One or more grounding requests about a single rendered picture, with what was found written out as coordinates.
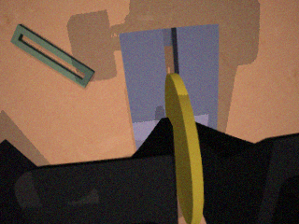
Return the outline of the thin gold coin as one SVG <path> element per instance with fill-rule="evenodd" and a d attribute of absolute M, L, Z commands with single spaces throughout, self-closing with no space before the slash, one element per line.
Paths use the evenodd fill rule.
<path fill-rule="evenodd" d="M 173 125 L 177 194 L 187 224 L 199 224 L 203 216 L 203 167 L 192 104 L 178 73 L 166 75 L 165 114 Z"/>

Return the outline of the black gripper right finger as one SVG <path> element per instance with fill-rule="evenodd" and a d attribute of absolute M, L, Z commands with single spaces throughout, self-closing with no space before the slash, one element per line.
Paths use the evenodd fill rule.
<path fill-rule="evenodd" d="M 299 133 L 256 143 L 198 122 L 206 224 L 271 224 L 282 183 L 299 175 Z"/>

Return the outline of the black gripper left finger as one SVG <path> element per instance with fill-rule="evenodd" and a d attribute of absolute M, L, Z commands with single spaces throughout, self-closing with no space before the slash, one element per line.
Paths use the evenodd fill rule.
<path fill-rule="evenodd" d="M 31 224 L 178 224 L 173 125 L 162 118 L 131 157 L 37 166 L 15 183 Z"/>

